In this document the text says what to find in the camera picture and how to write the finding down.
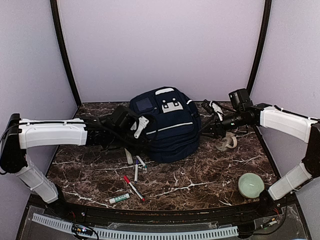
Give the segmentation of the yellow highlighter pen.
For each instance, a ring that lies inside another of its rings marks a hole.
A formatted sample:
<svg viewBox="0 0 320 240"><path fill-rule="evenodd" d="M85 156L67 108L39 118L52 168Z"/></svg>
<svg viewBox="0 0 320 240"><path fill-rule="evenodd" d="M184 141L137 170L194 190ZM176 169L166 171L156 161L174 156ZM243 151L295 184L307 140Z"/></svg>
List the yellow highlighter pen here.
<svg viewBox="0 0 320 240"><path fill-rule="evenodd" d="M129 165L132 165L133 164L133 157L132 157L132 154L125 148L125 155L126 155L126 159L127 159L127 163Z"/></svg>

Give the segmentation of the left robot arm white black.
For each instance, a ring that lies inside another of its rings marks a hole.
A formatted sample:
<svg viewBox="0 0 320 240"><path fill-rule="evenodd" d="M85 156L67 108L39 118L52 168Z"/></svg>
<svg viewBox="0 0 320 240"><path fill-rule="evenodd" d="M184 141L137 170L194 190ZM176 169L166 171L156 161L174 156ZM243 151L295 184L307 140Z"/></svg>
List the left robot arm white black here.
<svg viewBox="0 0 320 240"><path fill-rule="evenodd" d="M30 120L11 115L0 138L1 175L14 174L60 218L67 218L70 206L58 187L48 180L27 156L27 149L41 146L101 146L106 150L119 143L137 149L144 145L142 131L149 121L131 109L119 105L113 113L101 117L67 120Z"/></svg>

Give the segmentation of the navy blue student backpack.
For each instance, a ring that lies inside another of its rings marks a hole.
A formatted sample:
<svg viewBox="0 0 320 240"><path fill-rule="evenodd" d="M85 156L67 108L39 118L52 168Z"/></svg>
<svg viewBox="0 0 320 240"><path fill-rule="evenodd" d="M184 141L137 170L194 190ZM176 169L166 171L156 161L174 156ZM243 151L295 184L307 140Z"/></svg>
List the navy blue student backpack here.
<svg viewBox="0 0 320 240"><path fill-rule="evenodd" d="M152 161L173 163L197 151L201 117L196 104L177 88L164 86L142 93L130 100L129 108L150 119L144 133L151 140L146 155Z"/></svg>

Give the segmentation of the teal capped white marker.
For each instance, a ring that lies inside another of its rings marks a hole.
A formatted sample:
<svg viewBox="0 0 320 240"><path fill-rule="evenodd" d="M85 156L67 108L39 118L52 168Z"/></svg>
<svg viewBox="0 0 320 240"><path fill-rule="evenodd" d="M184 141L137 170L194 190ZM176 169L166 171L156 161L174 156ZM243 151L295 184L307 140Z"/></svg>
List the teal capped white marker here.
<svg viewBox="0 0 320 240"><path fill-rule="evenodd" d="M137 160L139 161L139 163L143 166L143 168L146 170L147 169L147 165L145 164L145 162L141 159L141 157L139 155L136 156Z"/></svg>

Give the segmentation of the red capped white marker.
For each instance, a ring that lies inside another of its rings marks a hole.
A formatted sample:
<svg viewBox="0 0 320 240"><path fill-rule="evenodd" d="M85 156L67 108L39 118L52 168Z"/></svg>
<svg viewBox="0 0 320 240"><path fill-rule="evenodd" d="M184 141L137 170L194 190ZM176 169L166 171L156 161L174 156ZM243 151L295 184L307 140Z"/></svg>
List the red capped white marker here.
<svg viewBox="0 0 320 240"><path fill-rule="evenodd" d="M124 175L123 176L125 182L127 184L129 184L129 186L132 188L132 190L138 195L138 197L144 202L145 201L145 198L143 197L143 195L136 189L136 187L131 183L131 181L129 180L129 178Z"/></svg>

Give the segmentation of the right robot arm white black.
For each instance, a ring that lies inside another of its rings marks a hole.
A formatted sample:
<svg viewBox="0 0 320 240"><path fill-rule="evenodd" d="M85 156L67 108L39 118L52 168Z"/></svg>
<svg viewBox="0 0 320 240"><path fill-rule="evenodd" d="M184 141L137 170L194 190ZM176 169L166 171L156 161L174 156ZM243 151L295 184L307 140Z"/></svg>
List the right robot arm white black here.
<svg viewBox="0 0 320 240"><path fill-rule="evenodd" d="M229 115L223 115L221 106L214 101L204 100L201 104L212 116L204 127L209 128L215 138L225 137L227 131L238 127L258 126L280 131L307 144L301 163L262 192L263 200L255 205L255 213L266 217L274 210L274 201L320 176L320 121L276 105L253 104L245 88L229 93L229 98L233 107Z"/></svg>

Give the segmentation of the purple capped white marker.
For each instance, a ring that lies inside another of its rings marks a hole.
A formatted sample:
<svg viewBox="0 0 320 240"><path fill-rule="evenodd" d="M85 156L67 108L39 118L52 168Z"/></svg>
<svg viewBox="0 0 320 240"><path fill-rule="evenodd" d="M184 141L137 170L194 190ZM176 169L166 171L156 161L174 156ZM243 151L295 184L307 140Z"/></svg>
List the purple capped white marker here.
<svg viewBox="0 0 320 240"><path fill-rule="evenodd" d="M138 182L138 176L139 176L139 164L135 164L135 172L134 172L134 183Z"/></svg>

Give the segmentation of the green white glue stick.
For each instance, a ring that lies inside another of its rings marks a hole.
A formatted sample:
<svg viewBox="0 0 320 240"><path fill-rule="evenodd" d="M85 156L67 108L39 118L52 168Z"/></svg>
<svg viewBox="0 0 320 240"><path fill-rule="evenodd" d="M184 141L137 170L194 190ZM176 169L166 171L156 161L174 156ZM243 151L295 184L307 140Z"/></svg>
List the green white glue stick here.
<svg viewBox="0 0 320 240"><path fill-rule="evenodd" d="M130 198L130 194L126 193L126 194L123 194L123 195L120 195L120 196L116 196L116 197L110 198L109 199L109 203L110 204L115 204L115 203L127 200L129 198Z"/></svg>

